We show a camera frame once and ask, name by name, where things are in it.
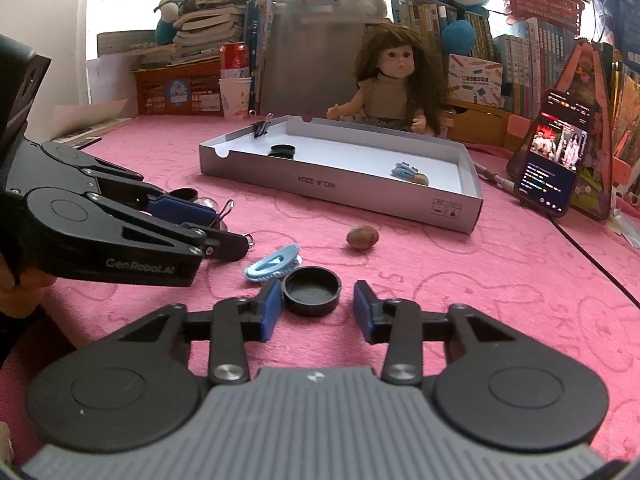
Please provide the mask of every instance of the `red basket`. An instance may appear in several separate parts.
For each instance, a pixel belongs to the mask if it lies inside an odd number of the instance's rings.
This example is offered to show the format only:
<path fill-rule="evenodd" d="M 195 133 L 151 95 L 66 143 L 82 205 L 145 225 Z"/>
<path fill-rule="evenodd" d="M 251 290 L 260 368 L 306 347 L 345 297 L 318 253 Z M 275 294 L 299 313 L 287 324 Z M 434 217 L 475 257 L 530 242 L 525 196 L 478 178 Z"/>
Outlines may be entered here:
<path fill-rule="evenodd" d="M 134 75 L 140 115 L 224 115 L 218 59 Z"/>
<path fill-rule="evenodd" d="M 527 18 L 541 20 L 580 34 L 584 2 L 580 0 L 502 0 L 504 12 L 514 21 Z"/>

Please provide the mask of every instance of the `blue hair clip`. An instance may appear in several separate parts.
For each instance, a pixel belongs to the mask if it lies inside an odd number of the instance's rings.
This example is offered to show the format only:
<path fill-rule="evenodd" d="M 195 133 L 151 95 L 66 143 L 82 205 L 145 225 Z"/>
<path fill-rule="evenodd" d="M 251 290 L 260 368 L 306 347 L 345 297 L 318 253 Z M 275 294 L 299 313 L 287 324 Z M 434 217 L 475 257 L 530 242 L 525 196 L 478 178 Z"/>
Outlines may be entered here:
<path fill-rule="evenodd" d="M 418 173 L 418 169 L 409 166 L 407 162 L 396 162 L 396 167 L 391 170 L 391 174 L 398 178 L 411 180 Z"/>
<path fill-rule="evenodd" d="M 271 278 L 282 278 L 302 263 L 300 246 L 291 244 L 255 262 L 244 270 L 250 282 L 266 282 Z"/>

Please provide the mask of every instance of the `small black cap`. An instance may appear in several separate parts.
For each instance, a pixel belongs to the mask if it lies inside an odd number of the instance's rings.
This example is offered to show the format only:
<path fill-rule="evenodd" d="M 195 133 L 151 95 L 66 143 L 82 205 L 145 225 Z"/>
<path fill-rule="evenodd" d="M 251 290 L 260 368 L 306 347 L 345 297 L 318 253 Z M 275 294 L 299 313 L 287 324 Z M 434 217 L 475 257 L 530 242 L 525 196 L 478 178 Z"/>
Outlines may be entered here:
<path fill-rule="evenodd" d="M 293 158 L 295 154 L 296 147 L 290 144 L 274 144 L 269 152 L 269 156 L 277 156 L 279 158 Z"/>
<path fill-rule="evenodd" d="M 300 267 L 282 283 L 287 308 L 301 317 L 331 314 L 340 301 L 340 278 L 324 267 Z"/>

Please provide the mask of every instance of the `blue gripper pad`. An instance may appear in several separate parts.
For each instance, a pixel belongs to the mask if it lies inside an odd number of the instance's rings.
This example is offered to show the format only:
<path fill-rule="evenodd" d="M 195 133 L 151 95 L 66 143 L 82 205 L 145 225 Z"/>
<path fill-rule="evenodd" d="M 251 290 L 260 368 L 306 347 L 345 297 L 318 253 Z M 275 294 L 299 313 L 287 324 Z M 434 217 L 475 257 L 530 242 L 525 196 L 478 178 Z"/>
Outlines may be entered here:
<path fill-rule="evenodd" d="M 282 282 L 276 282 L 264 301 L 264 312 L 260 322 L 260 341 L 271 339 L 282 310 Z"/>
<path fill-rule="evenodd" d="M 210 226 L 218 215 L 209 207 L 180 200 L 167 194 L 150 199 L 146 211 L 156 218 L 178 225 L 190 222 Z"/>
<path fill-rule="evenodd" d="M 369 301 L 358 286 L 353 287 L 353 314 L 364 341 L 372 344 L 374 342 L 372 337 L 373 312 Z"/>

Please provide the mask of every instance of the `doll hand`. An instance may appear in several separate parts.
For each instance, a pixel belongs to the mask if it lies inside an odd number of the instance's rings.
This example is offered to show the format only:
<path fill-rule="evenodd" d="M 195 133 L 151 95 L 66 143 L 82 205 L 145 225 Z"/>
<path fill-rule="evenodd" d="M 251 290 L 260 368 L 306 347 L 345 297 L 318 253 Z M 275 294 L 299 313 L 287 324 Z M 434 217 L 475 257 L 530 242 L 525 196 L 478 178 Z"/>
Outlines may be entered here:
<path fill-rule="evenodd" d="M 334 105 L 326 111 L 326 118 L 331 121 L 340 119 L 341 115 L 342 110 L 340 109 L 340 105 Z"/>
<path fill-rule="evenodd" d="M 56 278 L 36 269 L 27 269 L 15 285 L 14 275 L 0 254 L 0 312 L 18 319 L 29 316 L 44 298 Z"/>
<path fill-rule="evenodd" d="M 427 129 L 427 118 L 424 115 L 418 116 L 414 119 L 414 124 L 411 125 L 411 131 L 414 134 L 423 134 Z"/>

